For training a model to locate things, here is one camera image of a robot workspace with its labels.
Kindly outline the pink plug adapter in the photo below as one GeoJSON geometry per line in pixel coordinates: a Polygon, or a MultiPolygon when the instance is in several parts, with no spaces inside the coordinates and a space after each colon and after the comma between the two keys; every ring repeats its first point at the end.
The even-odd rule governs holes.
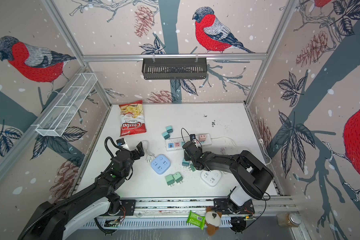
{"type": "Polygon", "coordinates": [[[207,135],[199,135],[198,140],[199,140],[200,142],[205,142],[206,139],[207,139],[207,135]]]}

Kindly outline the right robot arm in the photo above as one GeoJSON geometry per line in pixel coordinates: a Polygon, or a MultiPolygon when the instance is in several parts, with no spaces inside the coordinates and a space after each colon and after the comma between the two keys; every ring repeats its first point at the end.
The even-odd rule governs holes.
{"type": "Polygon", "coordinates": [[[227,197],[225,209],[238,214],[250,199],[262,200],[274,174],[251,152],[243,150],[235,155],[217,155],[203,152],[193,141],[183,145],[185,160],[191,161],[198,171],[222,171],[231,173],[239,187],[235,187],[227,197]]]}

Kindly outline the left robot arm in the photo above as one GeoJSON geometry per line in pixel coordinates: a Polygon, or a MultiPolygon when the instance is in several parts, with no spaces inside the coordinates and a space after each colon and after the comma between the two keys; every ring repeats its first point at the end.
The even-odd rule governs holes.
{"type": "Polygon", "coordinates": [[[109,165],[85,189],[57,203],[40,204],[19,235],[20,240],[65,240],[84,224],[122,208],[116,190],[133,175],[133,164],[145,155],[143,144],[128,150],[111,137],[104,142],[110,154],[109,165]]]}

